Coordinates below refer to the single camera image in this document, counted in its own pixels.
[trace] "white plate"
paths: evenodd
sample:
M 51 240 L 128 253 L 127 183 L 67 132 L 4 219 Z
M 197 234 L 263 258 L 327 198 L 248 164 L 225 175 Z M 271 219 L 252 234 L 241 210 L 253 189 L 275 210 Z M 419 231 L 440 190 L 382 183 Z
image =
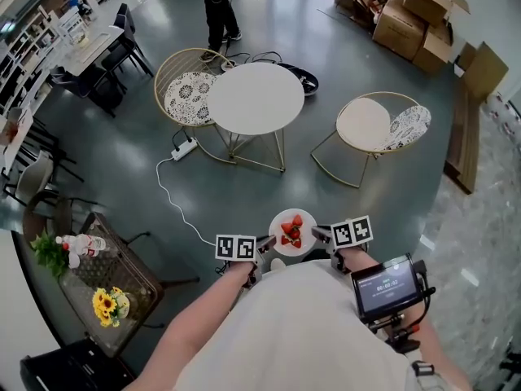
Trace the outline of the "white plate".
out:
M 300 249 L 296 248 L 292 244 L 281 244 L 280 239 L 284 233 L 280 225 L 283 223 L 291 223 L 293 217 L 299 214 L 302 217 L 302 227 L 300 228 L 300 239 L 302 240 L 302 246 Z M 311 214 L 300 209 L 288 209 L 280 212 L 275 216 L 271 224 L 269 225 L 269 235 L 275 235 L 277 237 L 277 243 L 274 249 L 286 255 L 287 257 L 298 257 L 309 252 L 309 250 L 315 245 L 315 237 L 311 234 L 311 228 L 316 226 L 317 222 Z

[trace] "power strip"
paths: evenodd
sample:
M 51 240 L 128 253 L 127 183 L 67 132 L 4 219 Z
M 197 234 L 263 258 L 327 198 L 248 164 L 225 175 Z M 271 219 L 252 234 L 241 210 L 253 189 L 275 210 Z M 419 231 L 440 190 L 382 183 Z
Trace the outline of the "power strip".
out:
M 180 160 L 181 158 L 188 155 L 190 152 L 192 152 L 194 149 L 197 148 L 197 139 L 192 138 L 191 142 L 184 142 L 181 145 L 179 145 L 179 151 L 176 151 L 175 149 L 172 151 L 172 158 L 175 161 Z

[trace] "strawberry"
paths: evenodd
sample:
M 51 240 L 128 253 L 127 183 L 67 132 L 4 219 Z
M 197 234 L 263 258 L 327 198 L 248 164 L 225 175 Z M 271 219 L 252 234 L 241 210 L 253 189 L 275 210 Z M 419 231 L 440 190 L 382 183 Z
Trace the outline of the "strawberry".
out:
M 282 225 L 280 225 L 280 227 L 287 235 L 289 235 L 293 230 L 293 225 L 291 223 L 283 223 Z
M 300 238 L 300 231 L 298 229 L 293 229 L 290 233 L 290 237 L 292 239 L 299 239 Z
M 302 226 L 302 217 L 299 214 L 293 217 L 293 226 Z

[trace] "black pants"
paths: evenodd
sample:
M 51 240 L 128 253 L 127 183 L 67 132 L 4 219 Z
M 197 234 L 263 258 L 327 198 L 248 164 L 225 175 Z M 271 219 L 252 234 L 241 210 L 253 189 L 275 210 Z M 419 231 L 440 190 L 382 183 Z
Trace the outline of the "black pants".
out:
M 210 29 L 208 44 L 212 51 L 221 49 L 225 28 L 232 36 L 239 33 L 234 9 L 229 0 L 204 0 L 206 23 Z

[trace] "gold metal chair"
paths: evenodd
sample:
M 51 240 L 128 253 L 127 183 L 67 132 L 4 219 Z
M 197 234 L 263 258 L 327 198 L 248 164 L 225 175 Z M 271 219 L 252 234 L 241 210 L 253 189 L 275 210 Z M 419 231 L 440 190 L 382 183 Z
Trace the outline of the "gold metal chair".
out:
M 205 95 L 214 81 L 213 78 L 223 73 L 221 66 L 228 64 L 233 68 L 233 64 L 223 55 L 216 52 L 214 52 L 217 55 L 216 59 L 206 64 L 199 59 L 206 51 L 210 50 L 190 48 L 169 56 L 155 75 L 155 101 L 168 118 L 182 128 L 192 129 L 194 137 L 197 129 L 207 127 L 215 129 L 229 152 L 230 147 L 228 143 L 226 143 L 217 125 L 208 115 Z M 199 139 L 196 139 L 199 147 L 208 156 L 226 164 L 236 164 L 234 161 L 224 160 L 211 154 L 203 147 Z
M 381 143 L 377 143 L 371 148 L 353 144 L 352 140 L 339 131 L 340 117 L 343 114 L 348 114 L 350 106 L 352 106 L 356 100 L 360 99 L 370 99 L 381 104 L 390 116 L 390 125 L 387 137 L 382 140 Z M 344 108 L 342 108 L 336 119 L 335 130 L 311 151 L 311 157 L 317 162 L 318 166 L 335 181 L 350 187 L 359 188 L 364 179 L 370 156 L 378 159 L 382 154 L 398 152 L 401 149 L 413 145 L 427 132 L 430 123 L 430 112 L 425 107 L 420 106 L 414 99 L 411 99 L 406 95 L 389 91 L 377 91 L 374 93 L 364 94 L 351 100 L 344 106 Z M 335 134 L 337 134 L 346 145 L 366 154 L 366 160 L 358 184 L 353 184 L 337 177 L 315 156 L 314 152 Z

